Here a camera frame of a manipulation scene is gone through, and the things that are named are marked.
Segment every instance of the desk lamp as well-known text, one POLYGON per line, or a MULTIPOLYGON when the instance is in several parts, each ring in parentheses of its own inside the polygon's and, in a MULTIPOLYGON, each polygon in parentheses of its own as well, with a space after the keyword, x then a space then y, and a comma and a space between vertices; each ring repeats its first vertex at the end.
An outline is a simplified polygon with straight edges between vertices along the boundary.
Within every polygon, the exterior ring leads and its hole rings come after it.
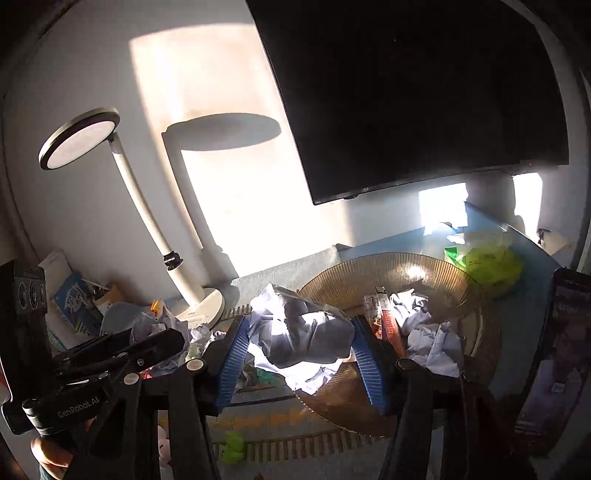
POLYGON ((115 132, 119 120, 119 112, 115 108, 97 108, 77 116, 57 129, 45 142, 39 152, 39 165, 43 170, 64 167, 108 140, 127 191, 164 257, 170 278, 189 304, 191 316, 203 316, 206 323, 217 320, 225 303, 222 294, 215 288, 202 288, 188 266, 183 264, 180 255, 170 248, 164 238, 131 171, 119 135, 115 132))

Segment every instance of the black tv screen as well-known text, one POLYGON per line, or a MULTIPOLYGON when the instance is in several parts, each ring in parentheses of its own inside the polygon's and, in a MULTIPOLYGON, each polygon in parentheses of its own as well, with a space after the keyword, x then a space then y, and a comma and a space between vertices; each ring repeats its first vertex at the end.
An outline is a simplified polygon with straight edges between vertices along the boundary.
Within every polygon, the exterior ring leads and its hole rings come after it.
POLYGON ((247 0, 314 204, 501 166, 567 164, 535 27, 500 0, 247 0))

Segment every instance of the phone screen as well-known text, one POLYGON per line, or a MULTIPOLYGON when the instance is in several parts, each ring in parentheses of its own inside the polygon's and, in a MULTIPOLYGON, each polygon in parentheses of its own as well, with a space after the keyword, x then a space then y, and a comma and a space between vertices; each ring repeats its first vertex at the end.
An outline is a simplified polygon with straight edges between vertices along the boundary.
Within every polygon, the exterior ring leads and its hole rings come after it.
POLYGON ((591 365, 591 277, 557 270, 540 363, 515 423, 515 438, 529 455, 546 455, 577 405, 591 365))

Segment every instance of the crumpled tissue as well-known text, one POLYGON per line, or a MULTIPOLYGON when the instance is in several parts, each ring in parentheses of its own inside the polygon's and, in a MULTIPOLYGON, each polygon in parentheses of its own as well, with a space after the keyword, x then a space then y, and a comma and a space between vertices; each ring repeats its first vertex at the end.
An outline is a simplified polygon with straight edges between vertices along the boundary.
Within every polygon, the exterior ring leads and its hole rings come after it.
POLYGON ((464 365, 462 342, 451 323, 419 325, 408 335, 408 357, 434 374, 459 377, 464 365))
POLYGON ((390 302, 394 307, 400 332, 404 336, 410 335, 419 325, 431 320, 431 314, 427 311, 428 297, 415 293, 414 288, 399 294, 392 293, 390 302))
POLYGON ((333 364, 349 356, 355 329, 339 309, 270 283, 251 307, 251 343, 276 367, 333 364))
POLYGON ((207 328, 206 324, 201 324, 196 328, 191 328, 189 330, 189 334, 191 335, 190 343, 189 343, 189 350, 187 351, 186 361, 193 360, 194 358, 201 358, 205 349, 209 346, 211 342, 215 340, 221 340, 226 336, 226 332, 221 332, 219 330, 215 332, 211 332, 209 328, 207 328))
POLYGON ((270 283, 251 307, 255 367, 283 375, 292 390, 314 394, 350 354, 355 329, 339 309, 270 283))
POLYGON ((183 364, 185 356, 187 355, 187 349, 189 348, 189 327, 187 322, 177 320, 174 315, 170 313, 169 309, 164 307, 162 315, 158 318, 156 318, 153 313, 141 312, 134 320, 134 324, 131 327, 131 345, 143 342, 146 338, 169 328, 178 330, 183 334, 185 339, 183 351, 168 360, 164 360, 159 364, 154 365, 150 369, 150 375, 152 377, 169 374, 176 370, 179 365, 183 364))

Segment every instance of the human hand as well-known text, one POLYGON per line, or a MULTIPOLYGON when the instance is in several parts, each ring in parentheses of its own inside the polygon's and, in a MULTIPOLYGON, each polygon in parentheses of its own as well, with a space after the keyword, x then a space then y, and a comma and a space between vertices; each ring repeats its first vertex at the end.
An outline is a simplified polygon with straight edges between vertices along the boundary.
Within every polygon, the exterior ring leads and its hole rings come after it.
POLYGON ((31 451, 37 462, 53 478, 61 480, 72 461, 72 454, 49 439, 36 438, 31 442, 31 451))

